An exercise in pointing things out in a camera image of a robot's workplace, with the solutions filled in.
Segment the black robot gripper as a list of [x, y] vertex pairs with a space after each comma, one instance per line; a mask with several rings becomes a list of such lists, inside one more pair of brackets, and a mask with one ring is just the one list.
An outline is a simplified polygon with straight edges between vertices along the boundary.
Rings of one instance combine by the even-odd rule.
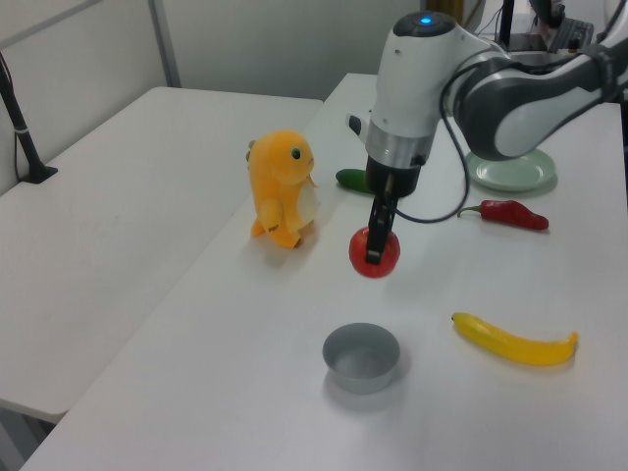
[[[368, 264], [379, 265], [386, 250], [389, 234], [393, 232], [397, 199], [413, 193], [416, 189], [421, 166], [398, 169], [379, 163], [371, 156], [367, 159], [365, 183], [377, 195], [372, 204], [366, 242]], [[388, 202], [382, 197], [389, 194]]]

